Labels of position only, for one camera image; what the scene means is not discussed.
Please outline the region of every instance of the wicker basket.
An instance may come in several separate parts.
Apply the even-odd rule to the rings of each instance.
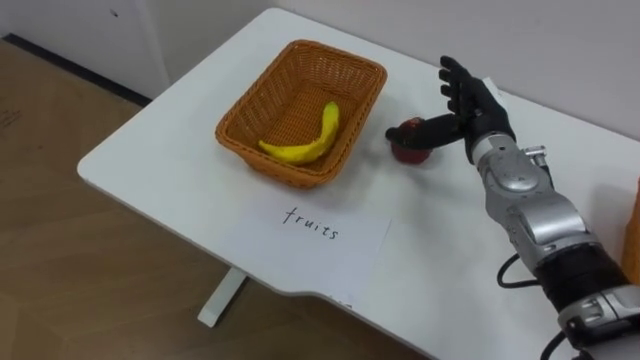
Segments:
[[[253,169],[297,188],[333,179],[347,160],[387,79],[375,62],[307,40],[290,43],[222,118],[216,139]],[[304,145],[320,135],[324,106],[340,107],[332,148],[301,166],[265,154],[258,141]]]
[[[624,251],[622,252],[622,270],[629,281],[640,285],[640,181],[638,181],[636,205],[627,225]]]

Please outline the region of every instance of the basket rim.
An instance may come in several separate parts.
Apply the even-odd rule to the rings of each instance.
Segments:
[[[333,52],[337,55],[346,56],[351,59],[355,59],[363,63],[366,63],[369,66],[372,66],[376,71],[377,78],[376,78],[375,85],[371,88],[370,92],[366,95],[365,97],[366,100],[371,98],[376,99],[386,83],[386,80],[388,77],[387,70],[384,68],[384,66],[382,66],[378,62],[332,47],[330,45],[322,44],[318,41],[297,39],[287,44],[287,46],[278,54],[278,56],[262,72],[262,74],[258,77],[258,79],[256,79],[256,81],[249,87],[249,89],[247,89],[247,91],[232,105],[232,107],[227,111],[227,113],[225,113],[223,118],[218,122],[218,125],[215,130],[215,137],[222,146],[235,152],[238,156],[242,157],[243,159],[246,159],[246,157],[250,156],[250,157],[253,157],[252,161],[259,160],[263,166],[268,166],[269,168],[272,168],[272,169],[277,167],[282,171],[286,171],[287,174],[302,173],[302,174],[305,174],[306,176],[313,177],[315,179],[329,180],[337,176],[339,171],[336,171],[336,168],[339,170],[344,166],[348,158],[348,155],[353,148],[353,145],[345,146],[344,148],[342,148],[340,150],[340,154],[335,158],[335,160],[332,163],[326,165],[321,170],[310,170],[303,167],[298,167],[298,166],[294,166],[291,164],[278,161],[263,152],[260,152],[254,148],[251,148],[247,145],[240,143],[239,141],[234,140],[227,133],[230,125],[230,121],[232,119],[230,118],[229,114],[233,110],[243,107],[256,93],[258,88],[266,81],[268,75],[271,73],[271,70],[275,69],[283,61],[283,59],[285,59],[286,56],[299,45],[315,47],[323,51]],[[373,108],[373,105],[368,109],[368,111],[365,111],[363,120],[361,120],[362,124],[360,126],[356,126],[356,128],[351,131],[351,134],[345,135],[348,137],[348,141],[354,142],[354,140],[358,138],[362,128],[364,128],[366,124],[371,108]]]

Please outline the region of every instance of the table leg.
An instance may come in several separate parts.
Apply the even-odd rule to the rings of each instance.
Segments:
[[[224,276],[224,279],[222,279],[209,300],[207,300],[207,303],[200,310],[198,320],[208,327],[214,327],[224,309],[229,305],[231,298],[233,298],[233,295],[235,295],[246,278],[247,275],[242,271],[234,267],[229,269],[227,275]]]

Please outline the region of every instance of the yellow banana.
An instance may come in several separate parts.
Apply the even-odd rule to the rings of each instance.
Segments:
[[[315,161],[333,145],[340,125],[338,104],[330,102],[322,112],[322,133],[320,137],[307,145],[274,146],[260,140],[258,145],[267,154],[291,165],[302,165]]]

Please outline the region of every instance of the white table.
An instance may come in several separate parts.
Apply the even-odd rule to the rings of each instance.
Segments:
[[[558,331],[556,314],[539,288],[497,286],[496,271],[514,250],[484,211],[483,188],[463,144],[440,149],[415,168],[395,162],[384,140],[388,126],[446,112],[431,65],[271,9],[87,155],[78,172],[242,269],[223,281],[203,320],[215,321],[243,272],[275,291],[297,293],[286,280],[261,270],[268,264],[238,261],[219,250],[252,194],[292,190],[249,170],[214,141],[213,131],[279,51],[299,38],[365,56],[389,73],[342,174],[309,193],[328,208],[393,218],[366,290],[352,309],[342,308],[436,358],[537,359]],[[640,172],[640,143],[521,98],[505,98],[519,144],[547,146],[557,188],[591,221],[607,249],[619,251]],[[518,264],[508,279],[529,277]],[[558,352],[558,359],[571,354],[566,344]]]

